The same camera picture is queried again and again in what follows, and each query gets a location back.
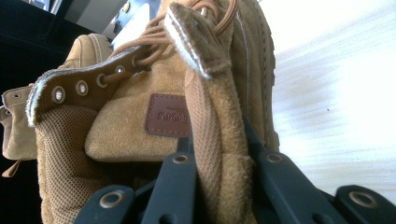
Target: brown leather label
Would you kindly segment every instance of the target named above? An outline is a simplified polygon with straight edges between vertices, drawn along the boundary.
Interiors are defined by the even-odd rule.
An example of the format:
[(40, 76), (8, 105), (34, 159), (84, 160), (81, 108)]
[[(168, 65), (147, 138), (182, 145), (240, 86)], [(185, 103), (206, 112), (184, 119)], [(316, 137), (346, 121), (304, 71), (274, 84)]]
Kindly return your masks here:
[(184, 96), (154, 93), (148, 104), (145, 130), (148, 134), (188, 137), (190, 117)]

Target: white worn edge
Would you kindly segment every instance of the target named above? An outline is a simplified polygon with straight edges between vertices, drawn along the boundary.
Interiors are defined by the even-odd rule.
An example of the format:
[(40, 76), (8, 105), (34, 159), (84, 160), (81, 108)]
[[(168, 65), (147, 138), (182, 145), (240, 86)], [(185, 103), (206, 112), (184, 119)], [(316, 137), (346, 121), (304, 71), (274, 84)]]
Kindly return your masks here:
[(106, 66), (109, 63), (112, 63), (116, 61), (118, 58), (123, 57), (124, 55), (128, 54), (130, 51), (133, 49), (128, 49), (124, 51), (123, 53), (103, 62), (99, 63), (96, 65), (92, 65), (89, 67), (85, 68), (66, 68), (66, 69), (53, 69), (49, 70), (46, 72), (42, 77), (40, 77), (37, 82), (35, 83), (35, 86), (32, 88), (29, 98), (27, 100), (25, 112), (28, 120), (28, 125), (29, 127), (35, 127), (36, 122), (35, 122), (35, 117), (36, 117), (36, 111), (39, 108), (38, 101), (41, 97), (41, 93), (44, 90), (44, 87), (47, 86), (47, 83), (52, 80), (54, 77), (61, 77), (61, 76), (69, 76), (72, 74), (75, 74), (76, 72), (88, 72), (91, 70), (94, 70), (98, 67), (103, 67)]
[(164, 24), (164, 28), (171, 36), (179, 53), (185, 59), (187, 64), (193, 70), (199, 72), (204, 78), (211, 79), (212, 76), (210, 76), (205, 72), (201, 64), (201, 59), (194, 51), (193, 47), (191, 46), (191, 43), (189, 42), (189, 39), (186, 36), (185, 31), (182, 29), (182, 26), (180, 25), (180, 23), (175, 17), (175, 14), (170, 8), (168, 8), (163, 24)]

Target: black plastic part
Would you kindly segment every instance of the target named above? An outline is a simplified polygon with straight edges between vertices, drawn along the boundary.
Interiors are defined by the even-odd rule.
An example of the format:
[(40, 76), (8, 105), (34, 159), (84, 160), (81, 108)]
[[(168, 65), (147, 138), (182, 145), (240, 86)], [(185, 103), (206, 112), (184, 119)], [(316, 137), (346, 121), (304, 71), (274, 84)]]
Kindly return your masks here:
[(287, 156), (266, 151), (244, 122), (256, 177), (282, 223), (347, 223)]
[(395, 205), (364, 187), (339, 188), (334, 206), (349, 223), (396, 223)]
[(131, 188), (111, 185), (96, 191), (76, 217), (79, 223), (129, 223), (128, 214), (134, 204)]
[(193, 154), (177, 152), (165, 158), (142, 223), (192, 223), (196, 164)]

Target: brown shoelace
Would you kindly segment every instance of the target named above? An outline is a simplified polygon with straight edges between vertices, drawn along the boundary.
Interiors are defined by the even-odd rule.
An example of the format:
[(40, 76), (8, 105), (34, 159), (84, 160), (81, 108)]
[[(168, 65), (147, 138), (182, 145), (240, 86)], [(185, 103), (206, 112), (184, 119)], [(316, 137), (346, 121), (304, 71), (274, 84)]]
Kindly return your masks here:
[[(221, 20), (219, 20), (218, 1), (219, 0), (190, 0), (187, 2), (187, 4), (185, 4), (185, 7), (191, 7), (194, 10), (201, 10), (202, 13), (205, 13), (206, 10), (210, 10), (215, 20), (218, 22), (214, 32), (216, 35), (221, 35), (233, 21), (233, 17), (235, 16), (237, 10), (238, 0), (230, 0), (230, 5)], [(140, 52), (142, 52), (142, 55), (148, 56), (146, 58), (138, 59), (136, 55), (132, 61), (134, 68), (136, 68), (136, 71), (138, 71), (141, 70), (138, 68), (144, 68), (145, 66), (152, 65), (161, 57), (161, 55), (163, 55), (168, 46), (171, 44), (169, 37), (163, 29), (163, 19), (165, 16), (165, 14), (162, 14), (154, 18), (148, 23), (145, 32), (143, 32), (141, 36), (139, 36), (136, 40), (129, 41), (119, 46), (108, 58), (110, 59), (116, 55), (119, 55), (127, 49), (142, 47), (143, 52)], [(119, 82), (125, 78), (131, 77), (133, 74), (134, 72), (122, 71), (117, 74), (103, 77), (103, 82), (105, 84)]]

